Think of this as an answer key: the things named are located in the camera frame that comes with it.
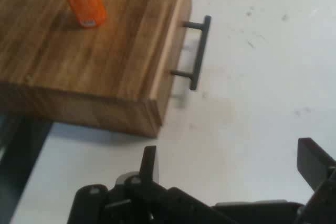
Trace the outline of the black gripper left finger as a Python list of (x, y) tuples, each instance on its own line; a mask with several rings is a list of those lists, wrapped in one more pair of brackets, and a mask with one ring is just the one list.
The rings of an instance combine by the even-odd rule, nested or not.
[(121, 175), (112, 189), (77, 190), (68, 223), (232, 223), (232, 219), (178, 188), (157, 183), (156, 146), (144, 149), (139, 171)]

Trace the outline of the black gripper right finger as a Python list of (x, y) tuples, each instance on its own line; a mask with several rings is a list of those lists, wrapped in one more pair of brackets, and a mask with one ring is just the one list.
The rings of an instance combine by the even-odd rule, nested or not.
[(313, 139), (298, 139), (297, 169), (313, 190), (297, 223), (335, 223), (335, 160)]

